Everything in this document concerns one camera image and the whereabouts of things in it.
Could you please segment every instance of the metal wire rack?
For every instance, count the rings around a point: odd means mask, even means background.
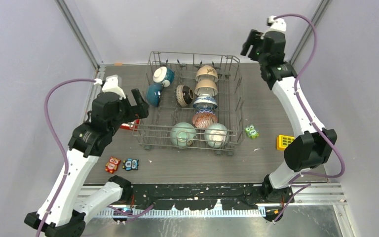
[[[139,144],[146,150],[154,147],[178,148],[178,149],[205,149],[214,150],[215,155],[225,152],[233,155],[234,148],[243,139],[243,111],[244,102],[242,77],[240,76],[239,59],[230,55],[152,52],[143,79],[141,91],[143,96],[149,85],[153,84],[153,73],[157,68],[166,66],[175,72],[174,81],[169,87],[164,88],[158,107],[150,106],[149,117],[140,120],[140,124],[134,128],[133,135]],[[215,96],[218,108],[214,110],[218,117],[218,123],[227,128],[227,142],[218,148],[207,145],[204,138],[205,129],[196,128],[192,145],[187,147],[174,146],[171,142],[171,129],[179,122],[192,124],[192,117],[197,112],[192,107],[180,107],[175,98],[176,87],[180,84],[187,85],[194,90],[196,85],[195,75],[199,67],[210,65],[216,68],[219,80],[216,83],[218,94]]]

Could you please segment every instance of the gray floor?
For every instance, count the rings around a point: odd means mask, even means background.
[[[263,218],[137,219],[125,225],[94,218],[83,236],[94,237],[341,237],[332,206],[288,206],[275,225]]]
[[[122,88],[131,96],[131,89],[140,88],[146,66],[110,66],[105,76],[122,77]],[[279,134],[292,135],[293,131],[280,102],[260,78],[259,65],[241,64],[245,103],[244,123],[252,123],[260,136],[245,140],[235,149],[233,157],[216,157],[209,150],[155,148],[145,151],[131,131],[119,130],[113,142],[106,147],[98,163],[86,179],[87,184],[103,184],[112,175],[105,164],[110,156],[138,158],[138,171],[115,173],[132,183],[211,183],[211,182],[261,182],[283,161],[283,152],[276,150]],[[316,172],[324,173],[323,166]],[[299,181],[325,181],[324,178],[307,176]]]

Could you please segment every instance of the owl figurine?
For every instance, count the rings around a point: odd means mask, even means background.
[[[110,160],[105,165],[105,171],[114,174],[114,172],[118,170],[118,164],[120,164],[120,162],[120,159],[110,157]]]
[[[123,169],[125,169],[126,171],[139,170],[138,167],[139,167],[138,159],[128,158],[127,160],[123,161]]]

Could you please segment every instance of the ceramic bowl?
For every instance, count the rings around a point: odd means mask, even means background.
[[[197,110],[197,113],[210,113],[210,114],[214,114],[214,112],[212,110],[208,110],[208,109]]]
[[[212,80],[201,79],[198,81],[194,90],[196,95],[208,94],[210,96],[215,96],[218,93],[216,83]]]
[[[201,79],[200,76],[203,76],[202,78],[210,79],[214,82],[218,82],[218,80],[219,80],[216,69],[214,69],[212,66],[208,66],[208,65],[198,69],[197,75],[195,76],[195,80],[199,81]]]
[[[187,122],[177,123],[171,129],[171,142],[175,146],[186,147],[193,143],[193,139],[196,136],[196,130],[194,127]]]
[[[214,97],[202,94],[196,98],[192,106],[197,110],[214,110],[217,108],[217,103]]]
[[[228,141],[227,128],[223,124],[214,123],[205,129],[204,139],[209,147],[220,148]]]
[[[186,85],[178,85],[175,91],[175,95],[178,101],[178,104],[182,107],[186,107],[191,104],[194,99],[194,92],[192,89]]]
[[[168,87],[174,81],[175,73],[167,67],[160,67],[153,73],[153,81]]]
[[[146,101],[152,106],[159,106],[160,95],[162,94],[163,86],[162,83],[153,83],[148,87],[146,93]]]
[[[217,116],[210,112],[199,112],[192,117],[192,124],[194,124],[196,128],[206,128],[218,121]]]

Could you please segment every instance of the light green bowl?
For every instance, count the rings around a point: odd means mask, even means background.
[[[197,135],[194,127],[187,122],[177,123],[171,130],[170,138],[174,146],[191,146],[194,137]]]
[[[227,128],[221,123],[208,126],[204,132],[207,145],[212,148],[220,148],[228,142]]]

